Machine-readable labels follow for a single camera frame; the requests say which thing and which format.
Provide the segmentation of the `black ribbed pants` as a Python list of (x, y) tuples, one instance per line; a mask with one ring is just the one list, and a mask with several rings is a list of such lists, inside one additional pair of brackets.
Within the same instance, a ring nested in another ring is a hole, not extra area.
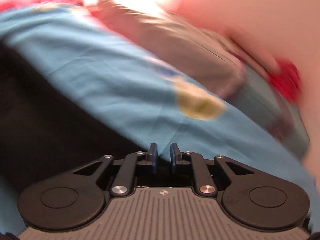
[(140, 151), (1, 45), (1, 180), (16, 192), (111, 153)]

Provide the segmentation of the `folded pink cloth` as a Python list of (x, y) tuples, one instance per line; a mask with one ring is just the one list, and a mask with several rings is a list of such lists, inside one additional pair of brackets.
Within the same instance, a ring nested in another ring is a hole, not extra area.
[(228, 38), (236, 53), (263, 78), (269, 74), (278, 74), (280, 66), (276, 58), (249, 32), (234, 27), (225, 29), (224, 35)]

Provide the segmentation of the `grey beige pillow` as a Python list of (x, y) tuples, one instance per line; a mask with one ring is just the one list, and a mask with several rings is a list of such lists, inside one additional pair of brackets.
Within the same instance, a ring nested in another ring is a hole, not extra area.
[(81, 0), (109, 29), (184, 72), (221, 98), (244, 83), (246, 70), (223, 36), (139, 0)]

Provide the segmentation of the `folded red cloth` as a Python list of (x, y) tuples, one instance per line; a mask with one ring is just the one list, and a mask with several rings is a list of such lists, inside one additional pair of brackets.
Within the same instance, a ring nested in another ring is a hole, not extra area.
[(276, 59), (279, 66), (276, 74), (269, 74), (268, 81), (288, 102), (297, 103), (302, 92), (299, 71), (293, 62)]

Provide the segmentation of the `blue floral bed sheet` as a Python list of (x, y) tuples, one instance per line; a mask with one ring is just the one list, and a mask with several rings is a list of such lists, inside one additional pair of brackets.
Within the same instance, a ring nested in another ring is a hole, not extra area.
[(223, 154), (301, 186), (319, 229), (319, 193), (288, 150), (238, 109), (146, 50), (104, 30), (79, 7), (43, 3), (1, 13), (1, 40), (51, 86), (140, 147), (177, 143)]

